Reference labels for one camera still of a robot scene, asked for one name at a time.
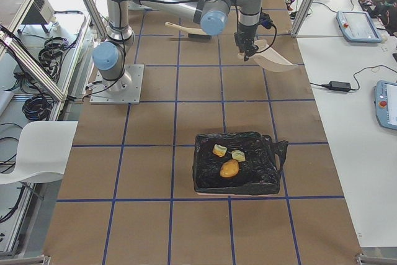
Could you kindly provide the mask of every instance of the black tray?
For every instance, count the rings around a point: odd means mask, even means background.
[[[215,144],[227,147],[224,157],[212,153]],[[194,189],[205,194],[278,194],[287,146],[287,141],[273,143],[270,136],[256,132],[197,135],[193,163]],[[237,175],[223,178],[220,168],[232,158],[233,150],[243,151],[246,161],[239,163]],[[279,169],[275,155],[279,156]]]

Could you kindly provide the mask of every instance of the white plastic chair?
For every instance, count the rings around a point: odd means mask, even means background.
[[[77,121],[36,121],[27,124],[20,133],[15,168],[11,173],[0,174],[0,185],[21,182],[33,191],[26,183],[62,179],[77,124]]]

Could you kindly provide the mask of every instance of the emergency stop button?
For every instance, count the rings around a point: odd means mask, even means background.
[[[387,106],[387,101],[381,101],[379,102],[379,107],[385,108]]]

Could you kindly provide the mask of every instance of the white table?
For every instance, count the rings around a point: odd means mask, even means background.
[[[350,0],[322,2],[335,11],[352,9]],[[392,56],[397,39],[377,45],[348,43],[335,13],[320,4],[311,7],[298,44],[312,83],[344,81],[356,88],[352,75],[364,67],[383,64],[397,71]],[[313,93],[361,247],[397,247],[397,131],[379,126],[373,103],[376,83],[395,82],[397,74],[379,68],[376,73],[365,70],[357,79],[357,92],[313,86]]]

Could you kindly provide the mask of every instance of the food piece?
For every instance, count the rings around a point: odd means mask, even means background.
[[[236,161],[246,161],[246,155],[241,150],[233,150],[231,152],[231,157]]]
[[[238,161],[231,159],[222,165],[220,175],[224,178],[231,178],[237,175],[239,170]]]
[[[213,149],[212,149],[212,153],[213,153],[214,155],[219,156],[220,158],[223,157],[223,156],[225,156],[226,151],[227,151],[227,148],[226,148],[226,147],[221,146],[221,145],[218,145],[218,144],[215,144],[215,146],[214,146]]]

